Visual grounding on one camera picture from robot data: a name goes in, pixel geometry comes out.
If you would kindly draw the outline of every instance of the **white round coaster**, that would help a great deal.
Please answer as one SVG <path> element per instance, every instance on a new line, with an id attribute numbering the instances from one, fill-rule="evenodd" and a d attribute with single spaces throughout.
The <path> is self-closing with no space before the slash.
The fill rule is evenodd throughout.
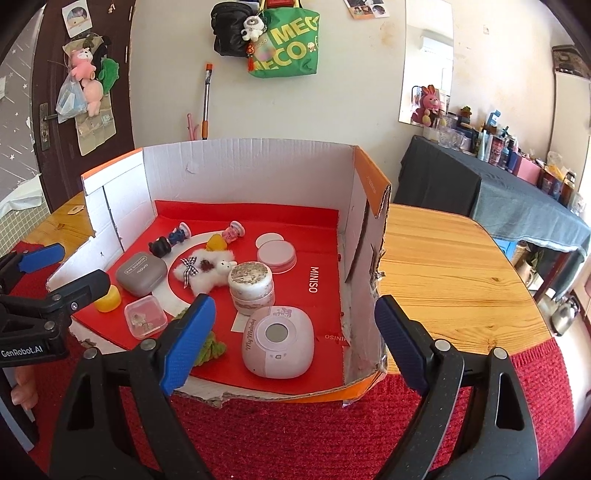
<path id="1" fill-rule="evenodd" d="M 271 240 L 283 240 L 283 237 L 278 233 L 263 233 L 259 238 L 256 239 L 255 245 L 260 248 L 262 244 L 266 244 Z"/>

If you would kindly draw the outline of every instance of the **jar lid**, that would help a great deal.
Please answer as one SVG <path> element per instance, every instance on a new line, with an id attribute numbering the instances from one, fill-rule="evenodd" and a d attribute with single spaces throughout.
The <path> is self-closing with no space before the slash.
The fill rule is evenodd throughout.
<path id="1" fill-rule="evenodd" d="M 245 262 L 235 266 L 228 277 L 230 290 L 234 292 L 263 290 L 273 282 L 269 267 L 260 262 Z"/>
<path id="2" fill-rule="evenodd" d="M 271 240 L 283 240 L 283 237 L 275 232 L 263 233 L 259 238 L 256 239 L 255 245 L 257 248 L 263 246 L 263 244 L 270 242 Z"/>
<path id="3" fill-rule="evenodd" d="M 271 240 L 261 245 L 257 257 L 274 274 L 285 273 L 291 270 L 296 262 L 296 249 L 285 240 Z"/>

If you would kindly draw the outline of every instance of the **bow ribbon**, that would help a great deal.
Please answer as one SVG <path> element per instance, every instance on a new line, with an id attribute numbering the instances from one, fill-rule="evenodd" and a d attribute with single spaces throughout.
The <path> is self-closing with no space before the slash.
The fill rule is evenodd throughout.
<path id="1" fill-rule="evenodd" d="M 195 268 L 197 257 L 181 258 L 182 264 L 187 267 L 183 273 L 184 288 L 189 286 L 189 277 L 197 275 L 199 271 Z"/>

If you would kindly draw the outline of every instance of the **white fluffy toy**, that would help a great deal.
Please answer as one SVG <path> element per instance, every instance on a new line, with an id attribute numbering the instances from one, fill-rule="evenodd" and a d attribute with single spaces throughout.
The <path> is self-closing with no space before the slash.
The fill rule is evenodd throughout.
<path id="1" fill-rule="evenodd" d="M 237 263 L 230 250 L 209 252 L 204 248 L 195 250 L 190 257 L 181 258 L 181 264 L 173 270 L 174 278 L 184 284 L 191 285 L 195 296 L 209 293 L 214 287 L 228 284 L 230 270 Z"/>
<path id="2" fill-rule="evenodd" d="M 242 38 L 246 41 L 258 41 L 259 37 L 265 32 L 266 26 L 261 17 L 253 15 L 244 21 L 244 30 Z"/>

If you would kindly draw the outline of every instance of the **air conditioner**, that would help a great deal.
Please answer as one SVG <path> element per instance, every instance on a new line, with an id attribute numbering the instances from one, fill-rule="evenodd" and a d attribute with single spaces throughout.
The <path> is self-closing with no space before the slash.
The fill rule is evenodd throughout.
<path id="1" fill-rule="evenodd" d="M 421 51 L 437 55 L 440 58 L 453 61 L 453 47 L 429 37 L 421 37 L 423 45 Z"/>

